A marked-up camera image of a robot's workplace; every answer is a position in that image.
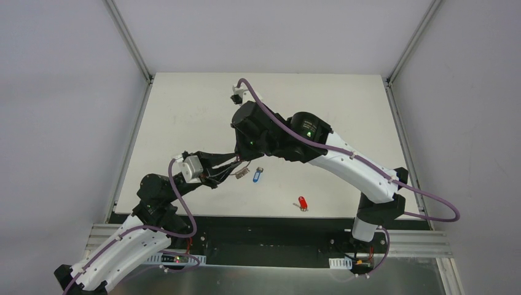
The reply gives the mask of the silver metal keyring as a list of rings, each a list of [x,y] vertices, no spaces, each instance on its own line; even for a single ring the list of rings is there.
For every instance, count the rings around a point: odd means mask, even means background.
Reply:
[[[236,179],[240,179],[249,173],[250,163],[251,162],[248,162],[244,167],[240,168],[237,172],[233,174],[236,177]]]

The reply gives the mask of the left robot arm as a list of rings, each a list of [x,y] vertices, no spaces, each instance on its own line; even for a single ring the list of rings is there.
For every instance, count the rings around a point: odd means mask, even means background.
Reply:
[[[63,294],[108,294],[153,254],[183,247],[198,230],[183,196],[217,188],[240,163],[236,153],[183,152],[170,160],[166,176],[144,176],[139,203],[123,224],[87,258],[54,271]]]

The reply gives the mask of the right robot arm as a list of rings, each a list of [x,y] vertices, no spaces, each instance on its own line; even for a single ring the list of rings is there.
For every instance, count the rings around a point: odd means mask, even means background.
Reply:
[[[278,126],[261,107],[247,101],[232,117],[235,152],[250,161],[271,156],[290,162],[308,163],[327,170],[361,192],[353,229],[349,234],[352,249],[363,252],[373,244],[378,226],[404,213],[405,198],[396,181],[407,182],[404,167],[380,167],[361,155],[332,130],[331,126],[309,112],[297,112]]]

